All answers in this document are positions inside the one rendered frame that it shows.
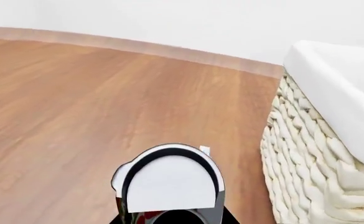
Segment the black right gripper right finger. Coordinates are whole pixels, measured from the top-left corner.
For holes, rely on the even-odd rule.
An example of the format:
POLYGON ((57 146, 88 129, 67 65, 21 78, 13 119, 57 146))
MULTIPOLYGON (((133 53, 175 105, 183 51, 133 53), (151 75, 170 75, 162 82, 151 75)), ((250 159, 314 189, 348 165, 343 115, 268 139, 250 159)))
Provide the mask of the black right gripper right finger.
POLYGON ((226 207, 223 208, 222 224, 240 224, 226 207))

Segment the cream woven basket white lining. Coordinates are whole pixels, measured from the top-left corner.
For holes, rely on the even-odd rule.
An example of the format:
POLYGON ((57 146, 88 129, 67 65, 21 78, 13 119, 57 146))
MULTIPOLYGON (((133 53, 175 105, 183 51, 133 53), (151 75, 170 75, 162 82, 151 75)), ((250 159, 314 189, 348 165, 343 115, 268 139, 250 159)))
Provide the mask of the cream woven basket white lining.
POLYGON ((260 151, 277 223, 364 224, 364 48, 294 44, 260 151))

